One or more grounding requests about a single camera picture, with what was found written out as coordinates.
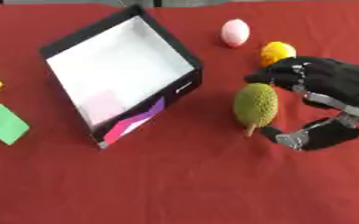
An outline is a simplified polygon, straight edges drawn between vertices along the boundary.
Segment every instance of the robotic hand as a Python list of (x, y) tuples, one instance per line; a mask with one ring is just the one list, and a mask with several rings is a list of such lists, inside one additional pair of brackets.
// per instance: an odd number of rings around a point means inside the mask
[(282, 59), (245, 80), (274, 84), (302, 95), (308, 105), (341, 111), (337, 117), (311, 122), (293, 133), (263, 128), (262, 133), (273, 142), (309, 151), (359, 137), (359, 66), (334, 59), (296, 57)]

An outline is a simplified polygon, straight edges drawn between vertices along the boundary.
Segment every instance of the red table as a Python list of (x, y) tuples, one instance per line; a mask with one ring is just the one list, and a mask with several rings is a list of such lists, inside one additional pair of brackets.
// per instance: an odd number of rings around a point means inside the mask
[[(38, 49), (117, 10), (0, 6), (0, 103), (31, 125), (13, 146), (0, 143), (0, 224), (359, 224), (359, 140), (296, 152), (258, 133), (244, 139), (230, 111), (269, 41), (359, 64), (359, 3), (150, 10), (205, 62), (204, 84), (97, 153)], [(251, 27), (235, 50), (217, 38), (231, 18)], [(282, 130), (335, 113), (278, 94)]]

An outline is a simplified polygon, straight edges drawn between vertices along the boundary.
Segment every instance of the green durian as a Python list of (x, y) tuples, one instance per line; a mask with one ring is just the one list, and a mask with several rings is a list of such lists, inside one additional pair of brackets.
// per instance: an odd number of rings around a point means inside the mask
[(255, 128), (268, 125), (278, 113), (278, 95), (270, 85), (248, 84), (237, 93), (233, 109), (250, 137)]

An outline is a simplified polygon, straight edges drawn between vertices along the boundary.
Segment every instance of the pink ball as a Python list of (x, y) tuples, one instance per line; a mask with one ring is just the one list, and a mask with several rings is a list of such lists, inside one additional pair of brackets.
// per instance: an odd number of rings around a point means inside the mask
[(250, 28), (241, 19), (229, 20), (222, 27), (222, 39), (231, 47), (238, 47), (243, 44), (249, 37)]

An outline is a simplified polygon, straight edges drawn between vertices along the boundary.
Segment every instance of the open box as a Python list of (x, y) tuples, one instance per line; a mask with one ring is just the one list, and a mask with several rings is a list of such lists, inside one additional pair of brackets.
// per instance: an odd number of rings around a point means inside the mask
[(138, 5), (40, 52), (102, 149), (201, 84), (201, 62)]

